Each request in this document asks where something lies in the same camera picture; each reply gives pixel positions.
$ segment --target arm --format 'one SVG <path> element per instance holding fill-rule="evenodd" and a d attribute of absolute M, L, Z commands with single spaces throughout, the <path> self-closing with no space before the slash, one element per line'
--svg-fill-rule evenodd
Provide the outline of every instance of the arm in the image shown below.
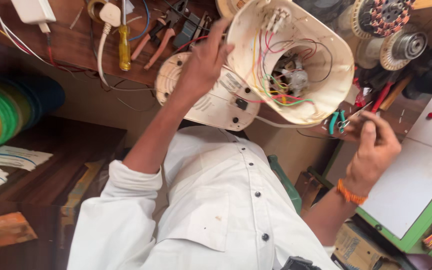
<path fill-rule="evenodd" d="M 343 185 L 358 196 L 366 197 L 384 171 L 401 151 L 389 123 L 373 113 L 363 111 L 351 124 L 364 122 L 359 148 L 346 169 Z M 376 128 L 380 138 L 377 139 Z M 347 127 L 347 131 L 357 127 Z M 357 205 L 347 202 L 334 187 L 303 217 L 323 246 L 332 246 L 344 221 L 351 217 Z"/>
<path fill-rule="evenodd" d="M 68 270 L 136 269 L 155 244 L 154 199 L 160 164 L 179 123 L 215 84 L 233 46 L 219 46 L 228 21 L 213 25 L 208 42 L 194 48 L 166 105 L 121 163 L 109 166 L 100 197 L 85 200 L 69 254 Z"/>
<path fill-rule="evenodd" d="M 178 125 L 189 109 L 213 88 L 232 45 L 219 46 L 229 21 L 214 24 L 207 43 L 194 48 L 167 104 L 158 112 L 123 160 L 129 169 L 154 174 L 164 160 Z"/>

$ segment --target green wire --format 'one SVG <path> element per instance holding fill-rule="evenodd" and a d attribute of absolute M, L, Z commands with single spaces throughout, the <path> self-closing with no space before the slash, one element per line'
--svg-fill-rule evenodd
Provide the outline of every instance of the green wire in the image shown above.
<path fill-rule="evenodd" d="M 279 86 L 279 88 L 287 89 L 286 86 L 282 86 L 281 84 L 279 84 L 279 82 L 273 76 L 271 76 L 271 75 L 269 75 L 269 76 L 271 77 L 271 79 L 273 79 L 274 82 L 276 82 L 276 84 Z"/>
<path fill-rule="evenodd" d="M 263 80 L 267 80 L 267 77 L 268 77 L 268 76 L 272 77 L 271 75 L 266 74 L 266 77 L 264 77 Z M 298 101 L 293 102 L 293 103 L 283 104 L 283 103 L 277 101 L 276 99 L 274 99 L 274 98 L 273 98 L 273 97 L 268 93 L 268 91 L 266 90 L 266 87 L 265 87 L 264 81 L 261 83 L 261 85 L 262 85 L 262 89 L 264 90 L 264 92 L 266 93 L 266 95 L 267 95 L 268 97 L 270 97 L 274 102 L 276 102 L 276 103 L 279 104 L 279 105 L 283 105 L 283 106 L 292 106 L 292 105 L 296 105 L 296 104 L 301 103 L 301 102 L 304 102 L 304 101 L 310 101 L 310 102 L 314 103 L 314 101 L 313 101 L 312 99 L 303 99 L 303 100 L 298 100 Z"/>

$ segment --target yellow screwdriver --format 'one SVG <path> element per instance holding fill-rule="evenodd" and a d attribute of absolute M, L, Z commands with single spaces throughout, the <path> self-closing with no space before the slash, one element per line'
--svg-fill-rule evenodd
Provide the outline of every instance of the yellow screwdriver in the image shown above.
<path fill-rule="evenodd" d="M 128 42 L 129 27 L 126 25 L 126 0 L 122 0 L 123 22 L 119 26 L 119 68 L 123 71 L 131 69 L 130 46 Z"/>

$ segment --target tape roll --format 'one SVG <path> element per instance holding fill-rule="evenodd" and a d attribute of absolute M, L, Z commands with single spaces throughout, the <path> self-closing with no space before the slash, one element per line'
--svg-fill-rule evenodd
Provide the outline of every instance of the tape roll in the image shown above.
<path fill-rule="evenodd" d="M 93 21 L 100 23 L 100 24 L 104 24 L 104 21 L 101 20 L 101 18 L 99 18 L 95 14 L 95 6 L 98 3 L 106 5 L 108 2 L 106 2 L 105 0 L 90 0 L 88 3 L 88 14 L 89 14 L 89 17 L 91 17 L 91 19 L 93 19 Z"/>

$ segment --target pliers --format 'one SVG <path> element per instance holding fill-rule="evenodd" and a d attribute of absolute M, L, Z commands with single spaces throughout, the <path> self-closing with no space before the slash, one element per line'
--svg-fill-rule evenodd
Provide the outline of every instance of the pliers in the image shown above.
<path fill-rule="evenodd" d="M 336 120 L 339 118 L 341 119 L 338 122 L 338 129 L 339 129 L 339 133 L 343 133 L 344 132 L 344 127 L 346 126 L 346 119 L 344 118 L 344 110 L 341 109 L 337 109 L 335 112 L 333 112 L 333 118 L 331 118 L 331 121 L 329 122 L 329 134 L 333 135 L 334 134 L 334 127 L 335 127 L 335 123 Z"/>
<path fill-rule="evenodd" d="M 143 37 L 139 45 L 132 53 L 131 61 L 136 60 L 148 40 L 151 40 L 159 47 L 154 53 L 153 57 L 151 57 L 151 59 L 149 59 L 149 62 L 144 66 L 144 70 L 148 70 L 156 62 L 156 60 L 166 48 L 166 45 L 168 44 L 170 38 L 176 35 L 176 33 L 174 33 L 173 27 L 179 21 L 179 19 L 181 19 L 181 14 L 183 14 L 183 12 L 186 10 L 187 4 L 188 0 L 181 0 L 173 5 L 174 9 L 178 10 L 179 13 L 174 11 L 173 8 L 170 8 L 166 11 L 166 18 L 164 20 L 162 18 L 158 18 L 158 20 L 156 21 L 156 26 L 153 27 L 153 29 L 151 29 L 151 31 L 149 31 L 148 34 Z M 164 34 L 163 40 L 159 40 L 156 34 L 164 27 L 167 27 L 167 30 Z"/>

